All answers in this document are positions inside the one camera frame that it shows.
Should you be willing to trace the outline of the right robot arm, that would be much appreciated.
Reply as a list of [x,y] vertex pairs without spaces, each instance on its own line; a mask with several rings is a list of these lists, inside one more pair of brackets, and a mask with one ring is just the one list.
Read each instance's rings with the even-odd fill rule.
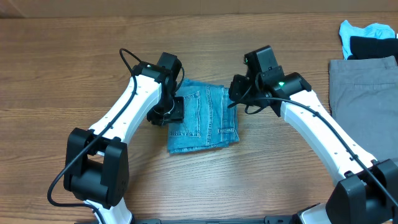
[[248,70],[229,88],[234,105],[270,107],[313,149],[335,186],[325,203],[265,223],[397,223],[397,165],[378,161],[359,146],[324,109],[301,74],[284,74],[271,46],[244,55]]

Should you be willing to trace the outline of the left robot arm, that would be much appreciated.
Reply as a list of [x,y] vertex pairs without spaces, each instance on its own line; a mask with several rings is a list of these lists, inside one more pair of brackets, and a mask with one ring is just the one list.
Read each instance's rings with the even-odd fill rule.
[[97,223],[134,223],[124,194],[129,185],[128,145],[143,119],[153,125],[181,123],[183,98],[177,56],[162,53],[156,64],[127,68],[129,84],[111,109],[88,129],[75,128],[67,141],[64,189],[92,209]]

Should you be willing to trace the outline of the light blue denim jeans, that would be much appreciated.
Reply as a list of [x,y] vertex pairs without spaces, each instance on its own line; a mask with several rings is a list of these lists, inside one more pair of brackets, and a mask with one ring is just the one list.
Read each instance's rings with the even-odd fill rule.
[[228,147],[239,141],[238,112],[228,89],[186,79],[177,91],[183,97],[182,123],[168,125],[167,150],[171,154]]

